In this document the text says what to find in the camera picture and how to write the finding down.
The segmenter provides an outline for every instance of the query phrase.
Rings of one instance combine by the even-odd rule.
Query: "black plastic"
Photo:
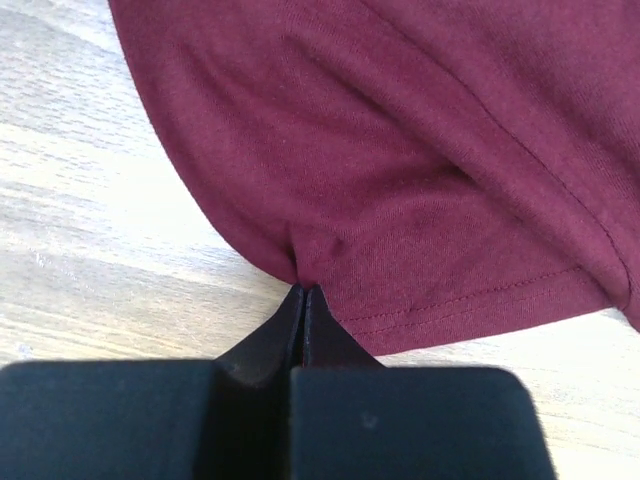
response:
[[[386,369],[293,287],[212,360],[0,371],[2,480],[518,479],[553,469],[529,396],[496,369]]]

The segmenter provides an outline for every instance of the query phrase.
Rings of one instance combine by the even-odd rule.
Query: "wooden table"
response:
[[[287,291],[178,180],[106,0],[0,0],[0,173],[2,363],[213,357]],[[561,479],[640,478],[640,335],[614,310],[382,360],[506,367]]]

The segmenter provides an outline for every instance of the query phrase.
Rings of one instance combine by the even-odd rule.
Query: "wood grain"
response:
[[[2,363],[215,356],[287,291],[176,177],[106,0],[0,0],[0,172]],[[640,335],[614,310],[382,360],[503,366],[559,478],[640,478]]]

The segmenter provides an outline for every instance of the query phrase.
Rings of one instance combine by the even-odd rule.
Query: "fabric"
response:
[[[640,3],[111,0],[193,197],[385,354],[640,326]]]

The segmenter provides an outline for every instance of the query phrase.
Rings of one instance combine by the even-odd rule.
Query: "maroon t-shirt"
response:
[[[211,223],[372,353],[610,305],[640,326],[640,3],[111,7]]]

